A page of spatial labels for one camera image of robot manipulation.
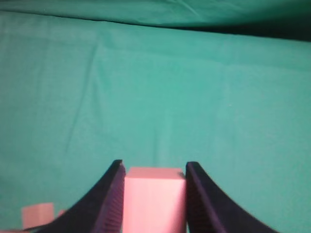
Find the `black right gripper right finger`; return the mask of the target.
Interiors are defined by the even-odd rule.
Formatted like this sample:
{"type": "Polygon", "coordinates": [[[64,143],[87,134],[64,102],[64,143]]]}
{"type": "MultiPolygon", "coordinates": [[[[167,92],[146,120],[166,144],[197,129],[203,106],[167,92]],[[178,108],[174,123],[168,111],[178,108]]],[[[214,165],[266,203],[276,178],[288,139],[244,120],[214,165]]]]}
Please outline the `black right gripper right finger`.
{"type": "Polygon", "coordinates": [[[186,186],[186,216],[189,232],[276,232],[234,202],[198,162],[187,162],[186,186]]]}

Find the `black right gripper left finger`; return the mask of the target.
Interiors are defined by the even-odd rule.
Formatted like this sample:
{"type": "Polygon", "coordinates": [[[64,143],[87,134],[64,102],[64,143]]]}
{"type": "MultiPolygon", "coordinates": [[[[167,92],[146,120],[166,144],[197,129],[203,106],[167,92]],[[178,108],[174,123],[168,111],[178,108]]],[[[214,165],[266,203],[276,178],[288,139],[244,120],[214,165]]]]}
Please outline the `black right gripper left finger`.
{"type": "Polygon", "coordinates": [[[72,207],[50,223],[26,228],[35,233],[119,233],[123,220],[125,167],[114,160],[72,207]]]}

